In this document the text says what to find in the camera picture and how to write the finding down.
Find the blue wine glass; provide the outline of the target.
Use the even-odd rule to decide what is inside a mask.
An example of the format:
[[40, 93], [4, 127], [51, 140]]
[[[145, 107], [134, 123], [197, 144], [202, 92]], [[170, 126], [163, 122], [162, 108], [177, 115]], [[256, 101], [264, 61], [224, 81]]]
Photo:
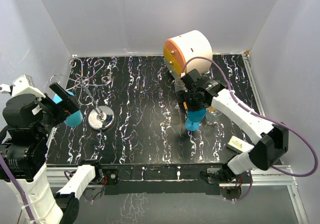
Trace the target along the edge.
[[196, 131], [200, 127], [200, 122], [205, 117], [207, 110], [202, 109], [199, 111], [188, 111], [187, 120], [185, 121], [185, 127], [189, 131]]
[[[53, 97], [53, 101], [54, 103], [59, 104], [63, 100], [58, 94], [55, 94]], [[66, 117], [64, 123], [69, 127], [76, 127], [80, 125], [82, 121], [83, 121], [82, 112], [80, 110], [77, 110], [76, 112], [74, 112], [74, 109], [72, 109], [72, 110], [68, 110], [68, 117]]]

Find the wide clear wine glass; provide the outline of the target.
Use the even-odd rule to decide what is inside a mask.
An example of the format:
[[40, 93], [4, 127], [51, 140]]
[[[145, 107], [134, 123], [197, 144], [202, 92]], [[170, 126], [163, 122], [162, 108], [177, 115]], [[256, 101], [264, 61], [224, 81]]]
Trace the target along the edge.
[[222, 114], [218, 109], [208, 107], [206, 109], [205, 121], [207, 125], [214, 125], [219, 116]]

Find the yellow wine glass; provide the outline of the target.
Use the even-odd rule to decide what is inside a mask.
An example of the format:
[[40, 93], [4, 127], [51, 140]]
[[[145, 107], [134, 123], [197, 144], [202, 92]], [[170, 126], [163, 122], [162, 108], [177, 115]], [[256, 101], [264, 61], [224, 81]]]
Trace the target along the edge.
[[188, 110], [186, 102], [183, 102], [183, 105], [184, 105], [185, 110]]

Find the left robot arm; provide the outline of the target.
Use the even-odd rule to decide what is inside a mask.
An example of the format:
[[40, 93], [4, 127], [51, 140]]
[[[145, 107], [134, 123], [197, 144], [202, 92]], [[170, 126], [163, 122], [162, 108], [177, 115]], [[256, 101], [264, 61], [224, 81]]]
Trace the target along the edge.
[[98, 161], [83, 160], [63, 188], [51, 191], [46, 164], [49, 135], [80, 107], [58, 83], [50, 88], [59, 103], [29, 85], [7, 101], [2, 112], [6, 126], [0, 133], [0, 178], [15, 193], [28, 223], [72, 224], [80, 197], [90, 183], [103, 179], [103, 171]]

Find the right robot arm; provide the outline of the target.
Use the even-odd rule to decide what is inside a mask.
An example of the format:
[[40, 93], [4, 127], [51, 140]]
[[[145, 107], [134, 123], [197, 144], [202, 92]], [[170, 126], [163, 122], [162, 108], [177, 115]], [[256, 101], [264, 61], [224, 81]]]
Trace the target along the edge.
[[224, 81], [206, 80], [196, 69], [179, 78], [183, 90], [176, 92], [180, 108], [187, 110], [186, 127], [194, 131], [205, 116], [205, 109], [213, 107], [225, 114], [253, 143], [253, 148], [232, 157], [216, 171], [215, 177], [233, 183], [241, 174], [253, 169], [268, 170], [282, 157], [289, 146], [288, 129], [257, 116], [238, 98], [232, 97]]

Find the chrome wine glass rack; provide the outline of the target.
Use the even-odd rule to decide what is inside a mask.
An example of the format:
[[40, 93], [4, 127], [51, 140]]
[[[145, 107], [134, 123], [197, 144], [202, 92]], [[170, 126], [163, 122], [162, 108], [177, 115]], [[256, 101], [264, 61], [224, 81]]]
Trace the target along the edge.
[[[72, 60], [70, 61], [70, 67], [74, 68], [76, 67], [76, 61], [80, 61], [80, 67], [81, 67], [81, 71], [80, 74], [76, 74], [76, 79], [71, 79], [69, 77], [67, 77], [66, 75], [62, 75], [62, 74], [54, 74], [50, 79], [49, 82], [50, 84], [52, 84], [55, 81], [59, 84], [60, 81], [55, 78], [56, 76], [64, 76], [66, 78], [68, 78], [68, 81], [73, 81], [74, 85], [71, 88], [66, 89], [68, 94], [71, 94], [74, 96], [74, 93], [70, 92], [70, 90], [74, 89], [74, 88], [79, 88], [80, 89], [80, 94], [78, 95], [77, 98], [77, 102], [80, 106], [92, 106], [92, 110], [89, 112], [88, 116], [87, 116], [87, 121], [89, 126], [96, 131], [105, 131], [109, 128], [112, 127], [112, 125], [114, 124], [115, 121], [115, 114], [113, 112], [113, 110], [106, 106], [106, 105], [101, 105], [99, 106], [97, 104], [97, 102], [94, 99], [93, 94], [90, 92], [89, 87], [101, 87], [101, 86], [107, 86], [107, 84], [109, 84], [111, 82], [111, 77], [110, 76], [103, 76], [101, 81], [102, 84], [90, 84], [90, 81], [92, 78], [94, 78], [96, 76], [96, 74], [102, 70], [105, 67], [105, 61], [103, 59], [98, 59], [97, 61], [94, 62], [94, 66], [96, 65], [100, 65], [100, 63], [102, 62], [102, 65], [98, 68], [97, 71], [95, 71], [94, 74], [92, 74], [91, 76], [87, 77], [84, 76], [84, 64], [82, 62], [82, 60], [78, 57], [74, 57], [72, 58]], [[89, 103], [82, 103], [81, 100], [81, 96], [82, 93], [86, 94], [86, 99], [90, 98], [90, 102]], [[84, 119], [84, 114], [81, 112], [81, 110], [76, 111], [74, 114], [71, 114], [71, 116], [69, 116], [64, 123], [69, 126], [69, 127], [76, 127], [78, 125], [80, 125], [83, 122]]]

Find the round white drawer cabinet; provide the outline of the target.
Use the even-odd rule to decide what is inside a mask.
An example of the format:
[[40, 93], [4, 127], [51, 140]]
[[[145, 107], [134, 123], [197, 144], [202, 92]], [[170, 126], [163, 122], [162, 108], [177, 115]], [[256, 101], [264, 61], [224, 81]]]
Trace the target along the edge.
[[211, 67], [211, 44], [198, 30], [169, 38], [163, 47], [166, 66], [174, 79], [179, 77], [184, 67], [186, 73], [197, 69], [200, 74], [209, 71]]

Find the small yellow white box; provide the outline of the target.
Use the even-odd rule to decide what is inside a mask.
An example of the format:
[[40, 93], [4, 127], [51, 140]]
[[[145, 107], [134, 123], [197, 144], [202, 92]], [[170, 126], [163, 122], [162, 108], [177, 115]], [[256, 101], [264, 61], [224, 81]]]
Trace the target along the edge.
[[251, 145], [248, 142], [245, 142], [244, 140], [236, 136], [232, 136], [229, 142], [227, 143], [227, 147], [241, 154], [243, 152], [247, 152], [253, 149], [254, 145]]

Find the aluminium frame rail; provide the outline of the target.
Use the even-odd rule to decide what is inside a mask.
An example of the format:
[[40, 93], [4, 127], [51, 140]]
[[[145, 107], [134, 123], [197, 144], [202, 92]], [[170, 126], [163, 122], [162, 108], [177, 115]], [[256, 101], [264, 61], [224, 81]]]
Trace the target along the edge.
[[[54, 129], [47, 155], [48, 179], [57, 191], [67, 181], [64, 171], [75, 172], [83, 159], [103, 165], [220, 164], [235, 153], [227, 147], [232, 136], [250, 138], [225, 115], [214, 125], [201, 122], [196, 132], [185, 128], [175, 97], [175, 80], [162, 56], [82, 57], [84, 76], [105, 66], [89, 87], [99, 106], [110, 107], [114, 124], [105, 131], [88, 123], [92, 106], [82, 106], [83, 122], [74, 128]], [[81, 73], [80, 61], [68, 77]], [[254, 170], [242, 188], [223, 186], [219, 195], [204, 193], [105, 195], [102, 182], [90, 185], [80, 200], [78, 224], [305, 224], [307, 217], [289, 165]]]

